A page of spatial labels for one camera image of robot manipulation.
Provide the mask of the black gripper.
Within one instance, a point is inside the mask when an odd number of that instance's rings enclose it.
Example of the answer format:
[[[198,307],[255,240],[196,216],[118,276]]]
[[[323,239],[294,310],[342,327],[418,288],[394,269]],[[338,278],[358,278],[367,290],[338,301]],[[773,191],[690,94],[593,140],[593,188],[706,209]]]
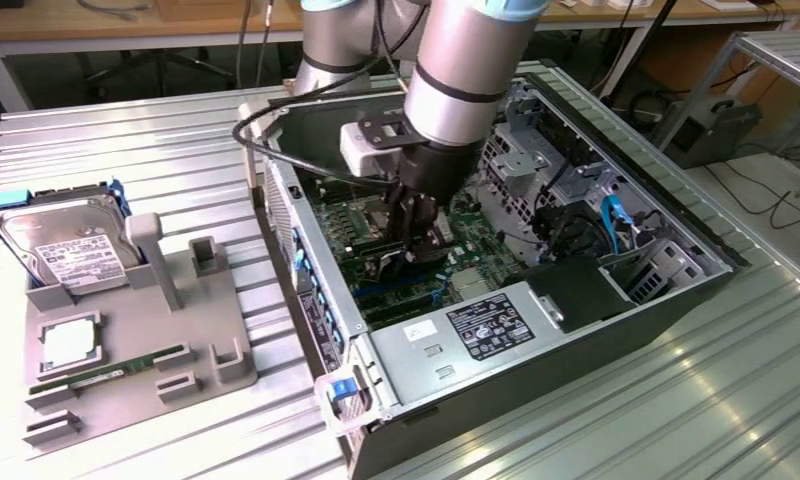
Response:
[[[478,166],[483,146],[483,140],[463,146],[435,141],[406,146],[399,161],[401,198],[425,198],[446,206]]]

